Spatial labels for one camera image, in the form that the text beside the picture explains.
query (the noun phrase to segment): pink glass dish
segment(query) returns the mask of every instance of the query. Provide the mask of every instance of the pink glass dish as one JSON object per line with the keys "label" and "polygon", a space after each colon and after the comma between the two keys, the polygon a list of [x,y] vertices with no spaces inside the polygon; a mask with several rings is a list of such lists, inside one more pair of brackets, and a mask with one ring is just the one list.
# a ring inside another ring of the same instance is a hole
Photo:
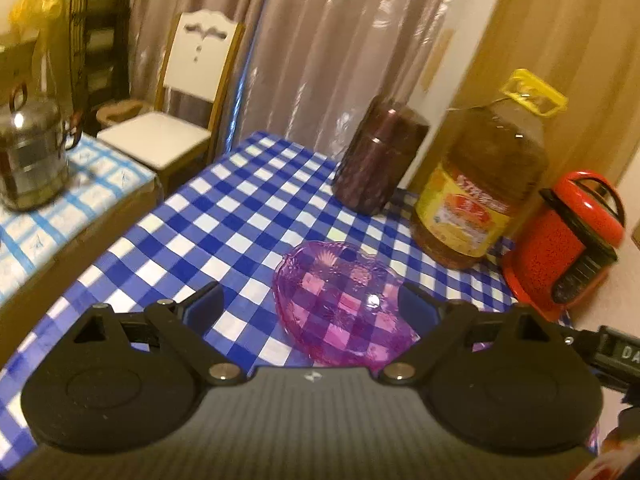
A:
{"label": "pink glass dish", "polygon": [[304,242],[273,279],[278,316],[319,364],[377,372],[418,336],[398,314],[402,280],[350,244]]}

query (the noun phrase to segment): blue checkered cloth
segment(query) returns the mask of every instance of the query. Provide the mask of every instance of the blue checkered cloth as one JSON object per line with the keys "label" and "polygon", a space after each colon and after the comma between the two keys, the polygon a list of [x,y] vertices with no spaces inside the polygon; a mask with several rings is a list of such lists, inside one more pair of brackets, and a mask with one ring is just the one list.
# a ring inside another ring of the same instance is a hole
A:
{"label": "blue checkered cloth", "polygon": [[69,152],[70,178],[49,204],[28,212],[0,206],[0,308],[78,233],[155,175],[91,137]]}
{"label": "blue checkered cloth", "polygon": [[274,269],[303,240],[347,241],[441,299],[498,312],[514,302],[494,256],[459,272],[415,245],[408,225],[415,196],[398,191],[382,214],[357,215],[333,197],[334,171],[322,155],[256,133],[143,218],[66,291],[0,372],[0,466],[34,447],[20,409],[28,376],[96,302],[140,310],[161,298],[181,301],[216,279],[226,310],[206,341],[248,372],[313,364],[278,322],[271,293]]}

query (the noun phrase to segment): yellow bottle handle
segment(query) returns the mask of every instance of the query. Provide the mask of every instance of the yellow bottle handle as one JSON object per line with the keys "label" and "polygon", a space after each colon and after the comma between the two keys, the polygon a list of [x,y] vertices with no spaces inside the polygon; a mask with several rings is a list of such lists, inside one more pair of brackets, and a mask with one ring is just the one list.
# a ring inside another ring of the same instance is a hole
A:
{"label": "yellow bottle handle", "polygon": [[524,68],[516,70],[501,92],[539,117],[564,112],[569,99]]}

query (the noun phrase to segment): steel lid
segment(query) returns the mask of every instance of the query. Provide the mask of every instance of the steel lid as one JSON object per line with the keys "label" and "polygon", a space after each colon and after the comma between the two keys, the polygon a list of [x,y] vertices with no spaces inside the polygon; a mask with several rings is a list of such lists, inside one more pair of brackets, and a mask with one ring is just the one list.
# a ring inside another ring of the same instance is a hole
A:
{"label": "steel lid", "polygon": [[58,104],[47,98],[23,98],[12,95],[12,101],[0,107],[0,143],[11,145],[18,140],[39,136],[60,122]]}

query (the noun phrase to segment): chair backrest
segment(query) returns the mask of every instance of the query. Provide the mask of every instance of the chair backrest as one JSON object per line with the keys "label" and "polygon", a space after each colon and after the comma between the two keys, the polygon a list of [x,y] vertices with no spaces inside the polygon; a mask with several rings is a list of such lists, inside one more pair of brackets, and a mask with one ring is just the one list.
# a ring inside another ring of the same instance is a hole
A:
{"label": "chair backrest", "polygon": [[164,105],[164,88],[213,103],[209,130],[220,119],[229,77],[244,32],[242,23],[221,12],[198,10],[174,19],[156,91],[156,110]]}

